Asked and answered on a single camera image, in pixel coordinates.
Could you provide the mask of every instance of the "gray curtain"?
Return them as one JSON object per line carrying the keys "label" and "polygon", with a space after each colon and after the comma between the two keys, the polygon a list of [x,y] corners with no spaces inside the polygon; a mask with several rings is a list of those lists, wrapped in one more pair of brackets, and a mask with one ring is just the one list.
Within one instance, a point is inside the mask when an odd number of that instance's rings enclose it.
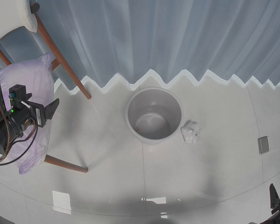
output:
{"label": "gray curtain", "polygon": [[[149,69],[168,83],[181,70],[228,80],[280,82],[280,0],[37,0],[39,17],[81,80],[100,87],[119,72],[135,83]],[[0,40],[13,62],[49,51],[16,29]],[[53,74],[75,84],[58,67]]]}

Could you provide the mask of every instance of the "blue curtain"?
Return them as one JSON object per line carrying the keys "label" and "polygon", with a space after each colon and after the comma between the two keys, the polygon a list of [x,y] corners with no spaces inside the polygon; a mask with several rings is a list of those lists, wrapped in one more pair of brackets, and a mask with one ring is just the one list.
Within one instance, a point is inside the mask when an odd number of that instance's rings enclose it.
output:
{"label": "blue curtain", "polygon": [[[280,0],[37,0],[39,17],[69,65],[100,87],[119,72],[135,83],[149,69],[168,83],[181,70],[228,80],[280,82]],[[16,29],[0,40],[11,61],[49,51]],[[75,84],[59,66],[53,72]]]}

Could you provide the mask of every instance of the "floor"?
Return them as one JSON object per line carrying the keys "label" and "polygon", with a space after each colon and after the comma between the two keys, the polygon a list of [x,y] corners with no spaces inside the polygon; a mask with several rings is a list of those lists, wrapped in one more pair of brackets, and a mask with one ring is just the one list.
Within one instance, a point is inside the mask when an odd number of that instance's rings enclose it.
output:
{"label": "floor", "polygon": [[[87,174],[43,163],[19,175],[0,167],[0,215],[28,223],[260,223],[270,217],[269,185],[280,196],[280,85],[233,76],[143,77],[136,90],[117,79],[104,94],[91,82],[87,100],[61,84],[48,154]],[[141,143],[125,107],[139,89],[165,86],[181,101],[184,123],[197,121],[196,144],[181,133]],[[259,155],[257,139],[268,136]]]}

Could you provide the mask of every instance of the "barcode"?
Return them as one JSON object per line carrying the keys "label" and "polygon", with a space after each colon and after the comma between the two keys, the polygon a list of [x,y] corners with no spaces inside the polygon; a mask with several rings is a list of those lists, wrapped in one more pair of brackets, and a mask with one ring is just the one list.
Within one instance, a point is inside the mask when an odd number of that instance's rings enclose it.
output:
{"label": "barcode", "polygon": [[41,112],[39,111],[38,108],[35,108],[35,110],[36,110],[37,123],[38,123],[38,125],[41,126]]}

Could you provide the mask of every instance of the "crumpled plastic bag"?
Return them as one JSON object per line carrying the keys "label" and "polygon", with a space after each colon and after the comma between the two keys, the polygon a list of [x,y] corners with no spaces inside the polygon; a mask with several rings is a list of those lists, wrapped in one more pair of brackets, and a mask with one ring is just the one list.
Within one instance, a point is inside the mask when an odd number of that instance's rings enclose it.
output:
{"label": "crumpled plastic bag", "polygon": [[197,135],[200,132],[200,127],[198,126],[197,122],[191,121],[186,126],[182,127],[182,135],[186,143],[196,143]]}
{"label": "crumpled plastic bag", "polygon": [[[51,85],[53,85],[51,61],[52,54],[46,53],[38,59],[17,62],[0,70],[0,83],[7,110],[11,109],[8,98],[9,88],[15,84],[25,85],[26,93],[32,93],[32,98],[29,101],[40,103],[44,106],[52,102],[54,92],[51,89]],[[24,136],[19,139],[25,139],[32,129],[33,125],[30,125],[24,131]],[[14,162],[19,168],[19,174],[30,171],[34,166],[41,164],[45,160],[50,130],[51,120],[48,120],[43,128],[38,127],[37,136],[30,149],[23,157]],[[21,155],[31,143],[34,135],[26,142],[14,144],[7,158],[11,161]]]}

